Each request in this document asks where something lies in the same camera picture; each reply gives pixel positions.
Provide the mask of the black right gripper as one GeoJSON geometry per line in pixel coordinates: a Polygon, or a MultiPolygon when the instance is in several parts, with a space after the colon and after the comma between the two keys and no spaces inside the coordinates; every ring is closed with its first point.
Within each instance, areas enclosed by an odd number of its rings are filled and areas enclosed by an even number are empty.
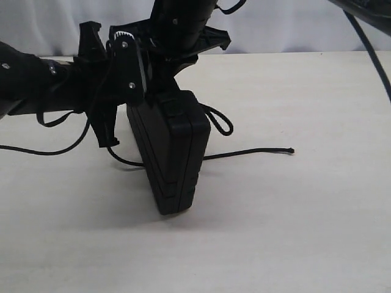
{"type": "Polygon", "coordinates": [[[129,24],[111,26],[108,54],[114,51],[114,40],[120,34],[131,34],[137,41],[145,65],[145,96],[179,90],[176,75],[195,65],[202,52],[214,48],[226,50],[231,43],[227,31],[206,25],[205,21],[180,22],[146,19],[129,24]]]}

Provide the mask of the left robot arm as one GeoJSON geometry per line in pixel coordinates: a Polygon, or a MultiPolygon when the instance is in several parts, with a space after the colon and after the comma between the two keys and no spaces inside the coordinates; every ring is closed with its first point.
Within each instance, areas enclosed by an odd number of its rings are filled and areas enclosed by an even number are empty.
{"type": "Polygon", "coordinates": [[[34,114],[46,128],[72,114],[85,114],[101,148],[114,147],[121,98],[109,84],[112,57],[103,45],[101,24],[79,25],[79,48],[71,62],[43,59],[1,43],[1,116],[34,114]]]}

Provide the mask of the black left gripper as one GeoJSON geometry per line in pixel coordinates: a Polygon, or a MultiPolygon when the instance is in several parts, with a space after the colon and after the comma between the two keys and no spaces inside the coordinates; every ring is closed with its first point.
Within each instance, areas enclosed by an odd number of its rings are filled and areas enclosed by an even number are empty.
{"type": "Polygon", "coordinates": [[[78,54],[73,58],[85,87],[86,115],[100,148],[117,146],[114,129],[118,107],[125,104],[115,84],[112,42],[103,43],[99,36],[101,24],[86,21],[79,25],[78,54]]]}

